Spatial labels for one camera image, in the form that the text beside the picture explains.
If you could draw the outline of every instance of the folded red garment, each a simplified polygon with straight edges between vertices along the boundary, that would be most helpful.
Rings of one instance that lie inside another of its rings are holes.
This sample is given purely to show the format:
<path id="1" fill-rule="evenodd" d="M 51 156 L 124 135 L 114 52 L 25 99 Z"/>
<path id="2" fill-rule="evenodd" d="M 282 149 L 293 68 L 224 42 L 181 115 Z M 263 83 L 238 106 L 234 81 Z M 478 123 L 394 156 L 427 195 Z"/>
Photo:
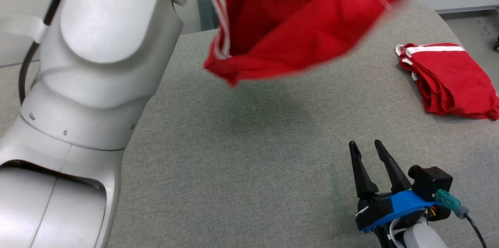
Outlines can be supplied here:
<path id="1" fill-rule="evenodd" d="M 235 86 L 350 50 L 397 0 L 212 0 L 221 29 L 205 68 Z"/>
<path id="2" fill-rule="evenodd" d="M 397 45 L 400 66 L 412 73 L 425 110 L 474 119 L 499 119 L 499 97 L 487 74 L 459 45 Z"/>

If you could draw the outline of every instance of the cable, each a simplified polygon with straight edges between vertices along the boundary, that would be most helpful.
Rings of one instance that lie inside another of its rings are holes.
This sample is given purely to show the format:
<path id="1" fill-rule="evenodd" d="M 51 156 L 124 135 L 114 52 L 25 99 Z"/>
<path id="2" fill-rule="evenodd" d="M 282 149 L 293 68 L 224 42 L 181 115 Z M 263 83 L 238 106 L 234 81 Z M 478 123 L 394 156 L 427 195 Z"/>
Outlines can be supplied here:
<path id="1" fill-rule="evenodd" d="M 480 239 L 481 246 L 483 248 L 487 248 L 487 244 L 485 244 L 485 240 L 483 240 L 483 237 L 481 236 L 480 231 L 478 230 L 478 227 L 474 224 L 473 220 L 468 216 L 467 213 L 464 213 L 465 218 L 469 221 L 469 224 L 473 227 L 474 232 L 476 232 L 476 235 L 478 236 L 478 239 Z"/>
<path id="2" fill-rule="evenodd" d="M 50 26 L 52 24 L 52 20 L 55 17 L 55 12 L 59 7 L 61 0 L 52 0 L 50 5 L 48 6 L 48 10 L 45 13 L 45 17 L 43 17 L 43 24 Z M 26 98 L 26 75 L 28 72 L 28 68 L 30 67 L 30 63 L 33 59 L 36 50 L 40 46 L 39 43 L 33 42 L 30 49 L 26 53 L 26 56 L 21 64 L 21 69 L 19 71 L 19 80 L 18 80 L 18 90 L 19 90 L 19 100 L 21 104 L 25 101 Z"/>

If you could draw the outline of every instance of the gray fabric tabletop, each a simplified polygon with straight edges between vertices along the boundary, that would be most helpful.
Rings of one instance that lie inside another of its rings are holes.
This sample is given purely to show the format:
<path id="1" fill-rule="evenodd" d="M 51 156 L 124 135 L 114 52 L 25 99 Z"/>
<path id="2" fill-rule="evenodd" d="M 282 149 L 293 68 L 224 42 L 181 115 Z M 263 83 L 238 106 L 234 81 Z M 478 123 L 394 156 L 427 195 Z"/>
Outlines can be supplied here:
<path id="1" fill-rule="evenodd" d="M 352 53 L 295 77 L 235 89 L 202 69 L 214 31 L 180 37 L 128 149 L 110 247 L 378 247 L 358 232 L 348 142 L 389 191 L 374 140 L 406 172 L 439 166 L 499 248 L 499 125 L 424 112 L 395 45 L 458 42 L 411 3 Z M 3 134 L 18 113 L 18 67 L 0 69 Z M 478 248 L 472 227 L 432 223 L 450 248 Z"/>

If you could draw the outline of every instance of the floor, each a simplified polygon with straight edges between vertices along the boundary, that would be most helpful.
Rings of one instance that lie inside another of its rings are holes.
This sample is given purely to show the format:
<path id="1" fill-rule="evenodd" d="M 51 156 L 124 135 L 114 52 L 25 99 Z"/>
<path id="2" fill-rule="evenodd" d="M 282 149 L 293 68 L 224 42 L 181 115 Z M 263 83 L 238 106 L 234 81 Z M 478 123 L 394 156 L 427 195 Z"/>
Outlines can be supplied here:
<path id="1" fill-rule="evenodd" d="M 499 36 L 499 12 L 490 10 L 441 16 L 499 90 L 499 52 L 492 50 Z"/>

